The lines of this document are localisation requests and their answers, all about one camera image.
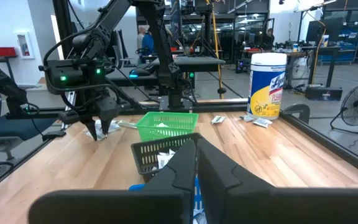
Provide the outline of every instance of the gray floor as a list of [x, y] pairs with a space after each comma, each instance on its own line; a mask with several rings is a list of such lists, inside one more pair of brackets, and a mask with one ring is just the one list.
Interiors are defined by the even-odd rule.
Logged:
[[[319, 66], [316, 70], [315, 83], [326, 83], [326, 75], [328, 74], [329, 66]], [[124, 68], [123, 72], [128, 72], [129, 68]], [[307, 77], [308, 72], [304, 67], [300, 66], [298, 71], [295, 71], [296, 77]], [[237, 91], [240, 95], [247, 97], [249, 89], [249, 75], [247, 73], [236, 74], [234, 67], [225, 66], [223, 68], [223, 82], [229, 85], [232, 89]], [[299, 81], [294, 81], [293, 85], [301, 84]], [[358, 65], [337, 65], [334, 71], [334, 78], [332, 80], [332, 87], [341, 87], [343, 89], [342, 99], [358, 85]], [[145, 100], [146, 97], [135, 90], [133, 87], [123, 88], [125, 92], [136, 100]], [[196, 94], [198, 99], [217, 99], [218, 81], [215, 80], [209, 73], [201, 72], [196, 74]], [[41, 108], [64, 106], [59, 96], [49, 94], [46, 90], [28, 91], [29, 101], [39, 105]], [[224, 95], [225, 99], [238, 98], [237, 95], [227, 90]], [[334, 117], [341, 107], [341, 102], [337, 101], [310, 101], [304, 96], [296, 96], [290, 91], [285, 91], [283, 94], [282, 108], [286, 108], [295, 103], [306, 104], [311, 108], [310, 126], [317, 129], [321, 133], [327, 135], [329, 138], [335, 140], [344, 147], [349, 148], [358, 135], [342, 133], [339, 131], [332, 131], [329, 127], [329, 122], [332, 118], [318, 119], [320, 117]], [[3, 108], [3, 113], [7, 112], [6, 105]], [[340, 128], [349, 128], [342, 120], [338, 119], [336, 125]], [[52, 127], [47, 131], [56, 130], [59, 127]], [[23, 157], [32, 151], [36, 146], [41, 144], [41, 137], [37, 136], [30, 139], [20, 146], [16, 147], [12, 153], [16, 157]], [[358, 154], [358, 141], [355, 146], [350, 147], [350, 150]], [[4, 160], [5, 155], [0, 153], [0, 160]]]

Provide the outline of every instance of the man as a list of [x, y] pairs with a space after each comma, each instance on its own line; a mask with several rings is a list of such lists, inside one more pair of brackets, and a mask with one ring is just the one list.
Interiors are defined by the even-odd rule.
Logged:
[[146, 32], [146, 30], [143, 27], [139, 28], [139, 34], [137, 35], [137, 48], [141, 49], [142, 48], [142, 41], [143, 41], [143, 37], [144, 37], [144, 33]]
[[150, 30], [143, 37], [142, 48], [147, 48], [147, 51], [143, 55], [152, 55], [154, 53], [154, 40]]
[[265, 50], [271, 50], [273, 48], [274, 43], [274, 35], [273, 29], [270, 28], [267, 30], [267, 33], [262, 37], [262, 46], [264, 46]]

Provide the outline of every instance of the black basket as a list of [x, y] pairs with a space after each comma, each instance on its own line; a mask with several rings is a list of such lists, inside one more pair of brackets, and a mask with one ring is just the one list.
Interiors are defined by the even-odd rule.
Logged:
[[169, 149], [176, 152], [187, 140], [193, 140], [197, 146], [197, 141], [201, 138], [203, 138], [202, 135], [193, 133], [132, 144], [132, 154], [138, 173], [143, 176], [147, 183], [158, 173], [158, 169], [152, 169], [153, 167], [158, 168], [157, 155], [159, 152], [167, 153]]

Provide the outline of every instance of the lysol wipes container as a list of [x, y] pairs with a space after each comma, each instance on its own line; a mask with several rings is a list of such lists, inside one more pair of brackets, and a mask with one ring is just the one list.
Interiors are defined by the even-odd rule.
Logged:
[[286, 64], [285, 54], [253, 54], [247, 109], [249, 116], [269, 120], [278, 118]]

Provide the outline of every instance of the green plastic basket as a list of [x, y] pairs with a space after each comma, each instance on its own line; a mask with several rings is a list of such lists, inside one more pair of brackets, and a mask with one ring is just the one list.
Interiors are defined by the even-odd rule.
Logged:
[[[151, 141], [191, 134], [196, 128], [197, 119], [198, 114], [194, 113], [148, 112], [136, 127], [142, 141]], [[157, 127], [161, 123], [168, 127]]]

